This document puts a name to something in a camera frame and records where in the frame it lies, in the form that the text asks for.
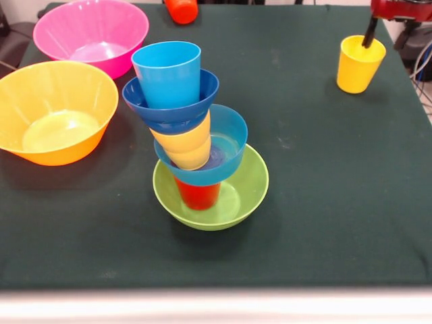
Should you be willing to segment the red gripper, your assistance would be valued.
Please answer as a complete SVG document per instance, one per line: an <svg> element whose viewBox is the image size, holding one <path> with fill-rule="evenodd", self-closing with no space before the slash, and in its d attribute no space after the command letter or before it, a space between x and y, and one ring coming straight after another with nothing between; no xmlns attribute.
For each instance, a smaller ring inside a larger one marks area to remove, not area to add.
<svg viewBox="0 0 432 324"><path fill-rule="evenodd" d="M404 29L394 43L394 49L404 48L412 32L421 26L420 22L431 21L431 1L371 1L372 16L362 40L363 47L370 47L375 38L378 19L405 20Z"/></svg>

